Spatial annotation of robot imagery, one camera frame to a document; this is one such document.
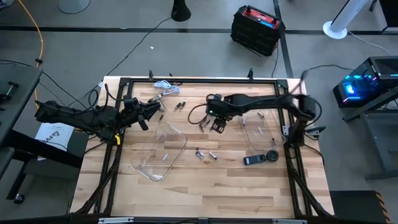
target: wooden table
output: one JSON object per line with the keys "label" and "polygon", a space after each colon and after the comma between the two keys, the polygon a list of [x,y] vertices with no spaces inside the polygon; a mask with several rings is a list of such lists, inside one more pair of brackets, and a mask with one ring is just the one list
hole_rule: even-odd
{"label": "wooden table", "polygon": [[[105,77],[109,91],[116,96],[120,77]],[[288,79],[292,89],[299,79]],[[135,83],[133,96],[146,102],[161,90],[153,88],[151,83]],[[239,118],[227,123],[223,134],[205,129],[201,133],[197,125],[187,122],[189,111],[205,102],[209,93],[228,95],[245,93],[251,96],[273,95],[274,87],[270,84],[208,84],[184,83],[179,95],[163,98],[166,111],[157,112],[150,122],[148,131],[142,131],[138,124],[126,130],[123,152],[114,195],[112,216],[135,217],[212,217],[212,218],[293,218],[293,206],[290,196],[286,162],[282,146],[277,147],[280,158],[277,162],[266,162],[253,166],[244,166],[243,157],[261,154],[247,141]],[[99,105],[103,105],[106,93],[101,90]],[[174,111],[174,106],[185,101],[184,109]],[[162,122],[169,123],[187,135],[185,151],[178,159],[168,176],[154,182],[138,173],[131,165],[132,152],[142,149],[145,140],[154,133],[161,114]],[[205,114],[205,107],[200,107],[192,114],[192,119],[200,120]],[[278,113],[264,111],[270,127],[264,133],[280,139]],[[88,141],[87,148],[97,145],[97,139]],[[306,143],[318,149],[318,143],[306,139]],[[97,187],[105,145],[90,151],[84,157],[80,176],[73,198],[71,212],[78,210],[88,200]],[[204,160],[195,155],[200,147],[205,153]],[[167,145],[159,150],[167,150]],[[218,160],[208,156],[213,151]],[[306,147],[301,148],[308,188],[325,210],[333,213],[331,198],[326,181],[321,157]],[[303,198],[298,190],[300,208],[303,213]],[[105,207],[108,189],[104,190],[101,208]]]}

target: clear plastic tray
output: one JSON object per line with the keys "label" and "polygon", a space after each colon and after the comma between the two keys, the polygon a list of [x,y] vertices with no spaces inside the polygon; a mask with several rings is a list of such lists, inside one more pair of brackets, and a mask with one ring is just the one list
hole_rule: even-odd
{"label": "clear plastic tray", "polygon": [[131,152],[131,165],[150,180],[163,180],[185,150],[187,136],[160,123],[142,149]]}
{"label": "clear plastic tray", "polygon": [[[257,112],[261,112],[264,118],[261,118]],[[277,118],[277,110],[252,110],[241,118],[243,132],[254,150],[272,149],[272,139],[274,139],[275,147],[285,143]]]}

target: black toolbox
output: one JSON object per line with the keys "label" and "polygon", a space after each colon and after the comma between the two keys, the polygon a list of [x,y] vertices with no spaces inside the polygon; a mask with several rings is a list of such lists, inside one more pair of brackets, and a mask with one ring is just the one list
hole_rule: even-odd
{"label": "black toolbox", "polygon": [[234,15],[231,38],[265,56],[272,55],[280,39],[282,21],[252,6],[242,6]]}

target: white paper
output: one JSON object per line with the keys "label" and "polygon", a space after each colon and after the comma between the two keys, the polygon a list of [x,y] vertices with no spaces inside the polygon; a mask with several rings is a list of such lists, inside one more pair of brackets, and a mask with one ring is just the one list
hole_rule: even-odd
{"label": "white paper", "polygon": [[[73,132],[73,127],[62,124],[62,123],[42,123],[40,125],[39,131],[36,134],[35,139],[45,141],[46,144],[49,144],[51,146],[54,146],[56,148],[59,148],[63,151],[66,151],[65,148],[68,147],[68,142],[70,139],[70,136],[72,135]],[[45,158],[39,156],[37,158],[38,161],[44,160]]]}

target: gray floor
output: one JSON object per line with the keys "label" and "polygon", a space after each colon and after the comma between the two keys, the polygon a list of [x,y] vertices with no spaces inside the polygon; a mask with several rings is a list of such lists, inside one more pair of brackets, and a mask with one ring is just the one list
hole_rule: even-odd
{"label": "gray floor", "polygon": [[[345,0],[279,1],[286,27],[294,30],[321,30],[322,24],[332,20],[344,3]],[[59,12],[56,1],[52,0],[30,0],[25,4],[41,26],[152,28],[170,16],[172,0],[121,0],[117,4],[96,0],[91,1],[87,10],[74,15]],[[229,29],[233,14],[245,4],[274,13],[271,0],[187,0],[187,4],[192,11],[189,21],[167,21],[161,28]],[[349,28],[380,30],[373,16],[363,9]],[[29,18],[16,3],[0,13],[0,24],[31,26]],[[64,89],[80,97],[94,87],[145,34],[44,32],[43,35],[45,52],[42,68]],[[361,37],[387,48],[391,54],[398,54],[396,35]],[[286,41],[294,77],[317,65],[334,63],[356,68],[369,56],[385,55],[382,50],[354,37],[331,40],[324,35],[287,35]],[[33,64],[39,53],[39,43],[35,32],[1,31],[0,59]],[[112,75],[147,75],[151,69],[156,75],[245,77],[253,68],[256,77],[270,77],[275,58],[276,53],[271,57],[258,57],[234,43],[229,34],[153,33]],[[341,120],[342,114],[331,89],[345,75],[346,72],[338,68],[321,68],[312,71],[306,80],[308,92],[323,107],[318,123],[327,127],[322,133],[320,146],[325,155],[330,190],[378,190],[384,196],[391,220],[398,222],[398,179],[371,183],[364,180],[365,175],[377,171],[374,151],[369,147],[368,139],[358,137],[358,131],[363,132],[360,123],[346,124]],[[282,51],[279,52],[275,76],[286,77]],[[46,77],[41,82],[65,103],[72,102]],[[54,99],[41,86],[38,92],[40,101]],[[31,99],[15,129],[34,136],[40,125],[34,120],[34,112]],[[18,162],[13,162],[6,176],[0,180],[1,198],[5,197],[20,166]],[[64,214],[75,184],[76,180],[30,176],[21,190],[27,196],[25,203],[17,206],[0,200],[0,217],[10,219]],[[38,207],[40,202],[45,206]]]}

